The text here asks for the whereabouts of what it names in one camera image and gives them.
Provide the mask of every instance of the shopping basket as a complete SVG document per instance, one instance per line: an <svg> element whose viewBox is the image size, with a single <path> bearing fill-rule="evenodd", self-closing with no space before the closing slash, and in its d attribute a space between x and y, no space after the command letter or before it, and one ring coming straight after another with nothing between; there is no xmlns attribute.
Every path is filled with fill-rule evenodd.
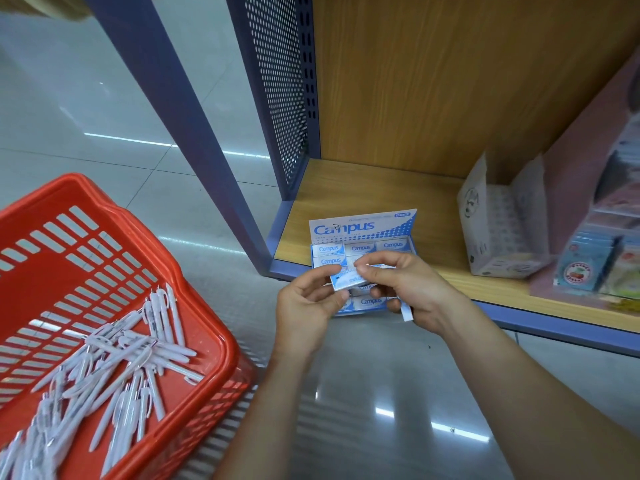
<svg viewBox="0 0 640 480"><path fill-rule="evenodd" d="M110 471L110 479L167 478L251 384L254 368L156 237L84 175L68 174L0 212L0 447L28 427L42 391L31 387L106 321L139 309L152 289L175 290L197 386L159 378L167 416ZM88 446L86 418L59 478L99 478L108 448Z"/></svg>

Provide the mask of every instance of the shelf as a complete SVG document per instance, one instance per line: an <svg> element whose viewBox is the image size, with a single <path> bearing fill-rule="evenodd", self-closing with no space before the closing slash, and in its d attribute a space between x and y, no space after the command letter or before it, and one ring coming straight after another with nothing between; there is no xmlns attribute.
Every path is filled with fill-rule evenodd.
<svg viewBox="0 0 640 480"><path fill-rule="evenodd" d="M417 208L412 236L418 254L469 297L640 332L637 317L530 296L525 281L471 275L456 206L462 183L460 178L313 159L308 163L275 257L311 265L311 219Z"/></svg>

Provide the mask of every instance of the tiled floor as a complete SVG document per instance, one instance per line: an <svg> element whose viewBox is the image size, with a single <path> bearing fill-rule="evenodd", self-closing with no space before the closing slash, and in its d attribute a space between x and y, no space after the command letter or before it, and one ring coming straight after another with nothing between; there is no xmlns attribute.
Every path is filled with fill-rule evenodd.
<svg viewBox="0 0 640 480"><path fill-rule="evenodd" d="M155 4L266 234L280 196L225 1ZM191 284L264 363L284 283L255 272L172 143L94 20L0 14L0 207L63 173L91 177L164 242ZM558 378L640 434L638 360L509 333ZM210 475L236 419L226 420L178 476ZM455 436L432 423L489 440ZM332 322L305 383L292 476L511 474L443 341L378 314Z"/></svg>

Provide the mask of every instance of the person's right hand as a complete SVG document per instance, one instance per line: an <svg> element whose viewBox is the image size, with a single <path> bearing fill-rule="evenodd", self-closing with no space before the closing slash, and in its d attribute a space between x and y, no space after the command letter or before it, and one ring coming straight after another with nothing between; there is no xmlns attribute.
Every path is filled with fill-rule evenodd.
<svg viewBox="0 0 640 480"><path fill-rule="evenodd" d="M373 267L395 266L395 269ZM441 335L452 305L468 298L453 288L441 275L414 254L378 251L365 254L356 262L358 274L377 286L374 298L398 296L413 308L413 321L420 327ZM400 311L400 300L389 299L387 307Z"/></svg>

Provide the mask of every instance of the blue dot pattern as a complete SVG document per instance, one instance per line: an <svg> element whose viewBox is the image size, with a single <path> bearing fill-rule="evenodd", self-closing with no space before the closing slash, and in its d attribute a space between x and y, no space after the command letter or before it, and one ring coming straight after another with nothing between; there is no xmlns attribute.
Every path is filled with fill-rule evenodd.
<svg viewBox="0 0 640 480"><path fill-rule="evenodd" d="M415 222L415 214L411 219L407 220L404 224L393 227L391 229L387 229L385 231L380 231L372 234L364 234L364 235L354 235L343 237L344 234L327 234L326 237L321 238L318 244L324 244L326 242L349 242L349 241L369 241L372 239L387 239L389 237L402 237L405 235L411 234L411 229L413 228L413 224Z"/></svg>

